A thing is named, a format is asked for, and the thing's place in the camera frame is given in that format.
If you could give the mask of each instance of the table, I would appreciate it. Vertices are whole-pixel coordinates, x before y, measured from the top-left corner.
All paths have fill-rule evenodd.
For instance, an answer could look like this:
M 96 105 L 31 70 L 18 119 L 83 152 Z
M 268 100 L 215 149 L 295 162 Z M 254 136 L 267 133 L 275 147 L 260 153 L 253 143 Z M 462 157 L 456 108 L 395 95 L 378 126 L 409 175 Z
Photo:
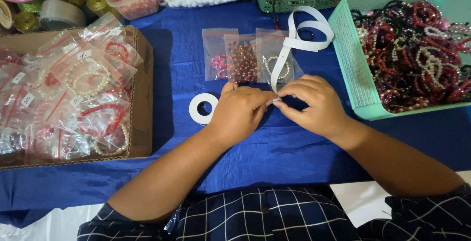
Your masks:
M 333 9 L 322 10 L 328 17 Z M 287 16 L 281 16 L 287 26 Z M 308 18 L 297 15 L 299 23 Z M 0 172 L 0 223 L 26 226 L 52 208 L 105 202 L 157 157 L 203 127 L 189 113 L 191 99 L 200 93 L 220 93 L 223 80 L 204 81 L 201 29 L 255 27 L 274 29 L 256 1 L 240 1 L 200 9 L 163 9 L 132 21 L 155 51 L 154 154 L 147 159 L 45 166 Z M 320 75 L 338 92 L 353 117 L 340 67 L 330 45 L 319 52 L 294 51 L 304 73 Z M 302 129 L 271 106 L 264 124 L 246 141 L 225 153 L 208 170 L 194 192 L 212 193 L 248 185 L 346 183 L 371 179 L 339 147 Z M 466 108 L 456 108 L 368 122 L 455 171 L 471 169 L 470 122 Z

